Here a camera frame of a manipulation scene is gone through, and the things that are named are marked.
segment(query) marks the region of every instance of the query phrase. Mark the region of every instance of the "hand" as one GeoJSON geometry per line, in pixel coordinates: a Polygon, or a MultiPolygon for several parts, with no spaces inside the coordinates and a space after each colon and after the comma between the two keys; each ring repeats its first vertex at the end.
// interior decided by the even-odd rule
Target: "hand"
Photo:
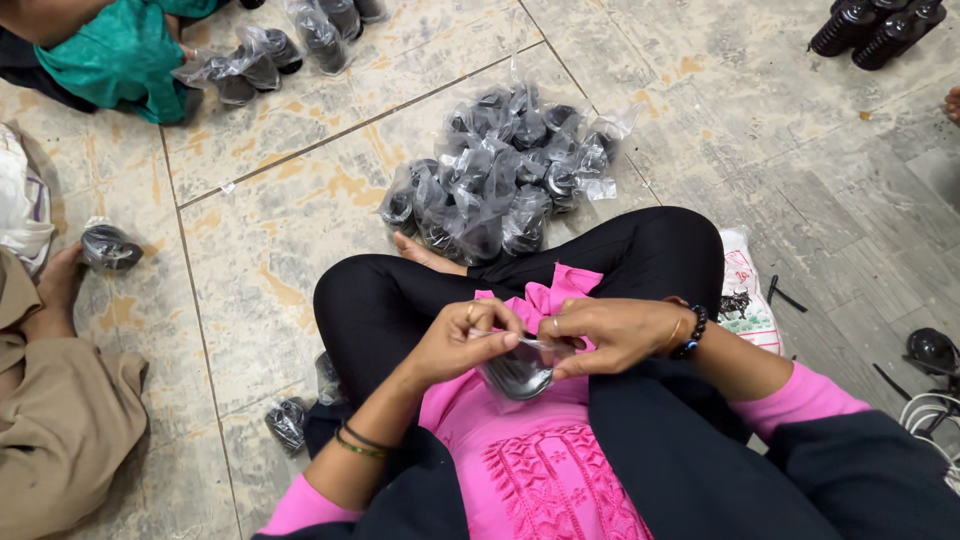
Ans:
{"type": "Polygon", "coordinates": [[[597,350],[562,360],[554,380],[591,374],[621,373],[652,354],[667,354],[688,339],[696,314],[669,302],[627,299],[568,299],[563,311],[540,321],[539,339],[559,340],[581,335],[597,350]]]}
{"type": "Polygon", "coordinates": [[[58,251],[50,258],[36,294],[43,306],[20,323],[27,342],[50,337],[77,337],[73,329],[73,303],[80,289],[83,269],[80,242],[58,251]]]}
{"type": "Polygon", "coordinates": [[[523,321],[495,298],[450,304],[423,335],[417,347],[400,364],[416,381],[428,387],[453,380],[470,368],[510,352],[526,331],[523,321]],[[469,338],[469,331],[506,331],[469,338]]]}

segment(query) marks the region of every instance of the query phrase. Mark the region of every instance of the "teal cloth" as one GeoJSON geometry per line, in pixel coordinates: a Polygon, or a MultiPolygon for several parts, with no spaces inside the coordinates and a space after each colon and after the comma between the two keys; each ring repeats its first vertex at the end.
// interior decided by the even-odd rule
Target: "teal cloth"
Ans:
{"type": "Polygon", "coordinates": [[[164,13],[201,18],[217,0],[117,0],[67,41],[36,58],[74,95],[106,109],[129,102],[155,124],[185,115],[186,95],[170,70],[183,65],[183,50],[170,36],[164,13]]]}

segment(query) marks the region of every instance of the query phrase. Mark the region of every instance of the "white cable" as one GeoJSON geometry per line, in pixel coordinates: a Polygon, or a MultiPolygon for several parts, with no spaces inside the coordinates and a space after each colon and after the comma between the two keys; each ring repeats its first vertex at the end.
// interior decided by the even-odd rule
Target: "white cable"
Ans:
{"type": "Polygon", "coordinates": [[[912,400],[907,402],[907,404],[903,407],[903,411],[900,413],[900,425],[903,426],[915,438],[928,443],[930,446],[936,449],[936,451],[940,455],[944,457],[944,460],[948,464],[947,474],[944,477],[944,481],[947,483],[947,486],[949,486],[950,489],[955,491],[957,495],[960,495],[960,467],[957,467],[956,465],[956,461],[960,459],[960,453],[958,453],[953,458],[951,458],[950,455],[947,454],[947,452],[944,449],[940,448],[940,445],[938,445],[937,443],[933,442],[932,440],[926,437],[921,437],[915,434],[916,431],[919,430],[925,422],[935,420],[941,414],[946,414],[947,417],[945,418],[945,420],[950,420],[957,428],[960,429],[960,418],[949,415],[949,408],[939,404],[918,405],[910,412],[910,416],[907,416],[907,411],[909,411],[910,408],[913,407],[913,405],[918,400],[921,400],[923,398],[946,400],[946,401],[954,402],[958,405],[960,405],[960,400],[956,398],[951,398],[951,396],[944,396],[941,394],[933,394],[933,393],[918,394],[917,396],[914,396],[912,400]],[[915,420],[918,415],[923,415],[923,416],[915,420]]]}

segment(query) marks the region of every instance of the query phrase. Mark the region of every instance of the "black beaded bracelet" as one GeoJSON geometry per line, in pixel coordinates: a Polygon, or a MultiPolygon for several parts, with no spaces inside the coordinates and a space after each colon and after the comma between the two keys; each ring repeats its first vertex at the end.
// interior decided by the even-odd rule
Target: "black beaded bracelet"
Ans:
{"type": "Polygon", "coordinates": [[[707,329],[707,309],[703,306],[694,306],[691,310],[697,314],[697,326],[693,330],[693,334],[690,335],[690,338],[674,349],[673,353],[670,354],[671,358],[683,359],[690,356],[693,350],[697,348],[697,345],[699,345],[697,342],[704,336],[704,331],[707,329]]]}
{"type": "Polygon", "coordinates": [[[350,428],[350,426],[347,424],[347,421],[346,421],[346,420],[343,421],[343,423],[340,425],[340,427],[343,428],[347,433],[349,433],[351,437],[353,437],[354,439],[360,441],[360,444],[365,444],[365,445],[367,445],[367,446],[369,446],[369,447],[376,448],[377,450],[383,451],[383,452],[390,452],[390,451],[396,450],[396,448],[394,448],[394,447],[387,446],[387,445],[382,445],[382,444],[380,444],[380,443],[375,443],[375,442],[371,441],[371,440],[368,439],[368,438],[365,438],[365,437],[360,436],[359,433],[357,433],[356,431],[354,431],[353,429],[350,428]]]}

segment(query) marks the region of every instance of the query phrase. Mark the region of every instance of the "beige trousers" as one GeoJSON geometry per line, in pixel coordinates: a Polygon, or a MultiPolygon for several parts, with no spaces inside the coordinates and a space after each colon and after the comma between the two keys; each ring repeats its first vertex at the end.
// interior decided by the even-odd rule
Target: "beige trousers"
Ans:
{"type": "MultiPolygon", "coordinates": [[[[0,329],[40,308],[20,262],[0,248],[0,329]]],[[[0,331],[0,373],[25,362],[0,403],[0,538],[71,528],[103,503],[113,474],[146,428],[138,355],[101,356],[80,338],[29,344],[0,331]]]]}

